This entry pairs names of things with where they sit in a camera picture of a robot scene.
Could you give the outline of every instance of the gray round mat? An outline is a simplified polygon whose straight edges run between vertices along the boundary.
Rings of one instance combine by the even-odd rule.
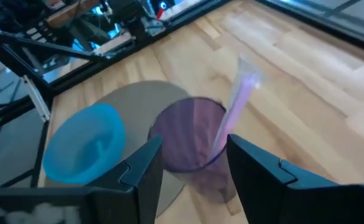
[[[130,156],[147,142],[149,128],[157,115],[171,103],[189,97],[189,94],[171,83],[146,81],[119,88],[97,103],[107,103],[117,110],[126,131],[126,148],[121,160]],[[184,184],[164,171],[157,209],[160,215],[178,196]]]

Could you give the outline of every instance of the black metal frame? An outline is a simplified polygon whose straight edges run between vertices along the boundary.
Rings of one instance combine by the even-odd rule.
[[[329,17],[332,15],[335,15],[337,13],[342,12],[343,10],[347,9],[348,7],[360,2],[361,0],[349,0],[341,5],[339,5],[338,7],[336,7],[335,9],[330,10],[329,12],[326,12],[324,14],[325,17]]]
[[[105,55],[95,52],[74,50],[71,47],[64,47],[57,44],[41,43],[34,40],[25,39],[22,37],[16,37],[14,34],[0,33],[0,42],[9,44],[11,46],[20,45],[23,47],[33,47],[38,50],[44,50],[53,54],[61,54],[69,57],[77,57],[86,60],[100,61],[107,60]]]
[[[160,40],[161,38],[169,35],[173,31],[185,26],[186,24],[196,20],[197,18],[205,15],[206,13],[230,2],[232,0],[217,0],[211,1],[206,0],[198,3],[194,7],[191,7],[184,11],[183,13],[173,17],[169,21],[169,26],[167,29],[154,37],[143,41],[135,41],[131,40],[123,45],[118,46],[113,49],[111,52],[114,53],[114,57],[111,57],[108,60],[103,61],[89,61],[88,63],[78,67],[66,75],[58,78],[52,83],[46,83],[41,78],[32,79],[37,85],[37,88],[41,91],[41,94],[48,104],[49,107],[52,106],[52,101],[55,96],[67,91],[73,86],[87,80],[92,77],[96,73],[104,70],[105,68],[111,66],[112,64],[119,62],[120,60],[128,57],[129,55],[145,48],[146,46]],[[275,0],[256,0],[262,4],[265,4],[277,11],[281,11],[289,16],[295,17],[302,22],[305,22],[311,26],[314,26],[320,30],[328,32],[331,35],[338,37],[346,42],[349,42],[353,45],[359,46],[364,49],[364,39],[358,36],[356,33],[351,30],[346,30],[337,24],[330,24],[330,21],[326,21],[324,18],[319,16],[308,15],[306,12],[291,7],[290,5]],[[0,61],[5,64],[9,69],[11,69],[16,74],[28,74],[29,77],[35,76],[34,71],[26,64],[21,58],[12,52],[12,50],[5,45],[5,51],[0,51]],[[28,112],[33,109],[34,105],[28,96],[18,100],[17,102],[9,105],[6,109],[1,112],[1,115],[4,115],[2,120],[0,121],[0,126],[6,124],[12,119],[17,118],[18,116]],[[22,180],[32,175],[31,187],[37,187],[37,181],[39,178],[40,172],[40,162],[42,160],[42,155],[45,147],[45,140],[47,135],[47,130],[49,127],[49,123],[45,123],[44,128],[42,130],[42,135],[40,139],[37,159],[35,161],[35,166],[32,170],[28,170],[26,173],[16,177],[9,182],[2,184],[1,187],[8,187],[11,184],[15,183],[15,180]]]

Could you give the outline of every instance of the purple cup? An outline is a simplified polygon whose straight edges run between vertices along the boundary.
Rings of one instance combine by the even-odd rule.
[[[162,111],[149,132],[160,135],[164,168],[211,202],[236,195],[226,148],[208,161],[226,109],[209,98],[186,98]]]

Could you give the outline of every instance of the pink straw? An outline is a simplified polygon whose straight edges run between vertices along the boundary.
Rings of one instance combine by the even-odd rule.
[[[236,89],[231,93],[232,95],[228,105],[229,107],[227,108],[226,114],[220,123],[217,136],[208,157],[208,161],[212,160],[225,147],[227,135],[230,134],[235,127],[238,119],[240,118],[240,114],[243,111],[243,108],[245,107],[245,104],[250,98],[257,83],[256,74],[250,73],[242,75],[240,84],[237,83]]]

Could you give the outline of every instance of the transparent plastic cup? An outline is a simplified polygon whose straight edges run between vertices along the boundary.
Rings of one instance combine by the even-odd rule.
[[[225,148],[208,159],[225,112],[209,98],[187,98],[166,108],[149,132],[162,138],[165,170],[215,203],[236,195]]]
[[[65,184],[87,184],[117,164],[125,141],[124,126],[112,106],[87,107],[51,138],[44,154],[45,173]]]

